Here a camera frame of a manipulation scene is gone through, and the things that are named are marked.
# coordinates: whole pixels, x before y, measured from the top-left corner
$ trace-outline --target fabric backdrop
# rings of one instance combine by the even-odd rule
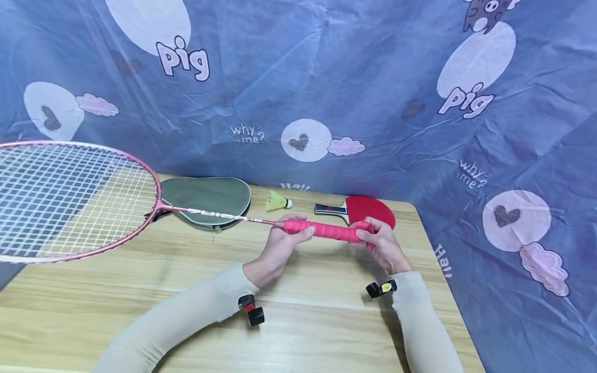
[[[0,12],[1,141],[86,141],[160,172],[411,202],[489,373],[597,366],[597,2]]]

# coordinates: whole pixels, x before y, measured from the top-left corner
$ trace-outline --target table surface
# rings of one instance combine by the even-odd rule
[[[291,210],[265,212],[269,188],[251,186],[248,216],[275,220],[305,213],[315,202],[344,196],[280,189]],[[483,372],[460,312],[415,208],[384,201],[395,234],[425,279],[466,372]],[[0,293],[0,372],[89,372],[121,331],[152,306],[235,262],[256,258],[269,226],[240,222],[222,233],[192,227],[176,216],[102,255],[29,266]],[[266,322],[246,315],[209,326],[171,351],[160,372],[408,372],[391,297],[368,298],[365,287],[383,270],[369,253],[344,242],[313,238],[297,246],[280,279],[257,295]]]

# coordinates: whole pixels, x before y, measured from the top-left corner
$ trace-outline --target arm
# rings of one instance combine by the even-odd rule
[[[259,289],[240,263],[149,310],[119,335],[93,373],[150,373],[173,347],[238,312],[238,298]]]
[[[418,272],[391,276],[396,282],[392,307],[402,326],[404,349],[413,373],[462,373],[458,353],[435,313]]]
[[[304,215],[289,218],[307,219]],[[173,295],[149,310],[121,335],[101,356],[92,373],[151,373],[173,347],[214,323],[238,312],[238,299],[282,274],[294,245],[309,240],[314,229],[288,235],[272,228],[265,249],[256,260],[240,263],[210,280]]]
[[[366,218],[375,234],[357,230],[365,242],[373,244],[371,254],[396,282],[392,307],[402,326],[404,349],[412,373],[462,373],[458,354],[444,325],[433,309],[421,274],[404,255],[392,228],[386,223]]]

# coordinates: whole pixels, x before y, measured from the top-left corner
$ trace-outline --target yellow shuttlecock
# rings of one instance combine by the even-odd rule
[[[292,206],[293,202],[291,199],[284,198],[273,190],[269,191],[269,197],[267,197],[267,201],[265,202],[266,211],[273,211],[279,208],[291,208]]]

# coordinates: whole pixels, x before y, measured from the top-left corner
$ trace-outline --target beige sleeve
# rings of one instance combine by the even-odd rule
[[[444,325],[435,313],[418,272],[391,276],[397,289],[392,307],[398,314],[412,373],[462,373],[463,368]]]
[[[92,373],[151,373],[173,347],[238,312],[238,298],[259,289],[242,264],[173,295],[136,320],[110,344]]]

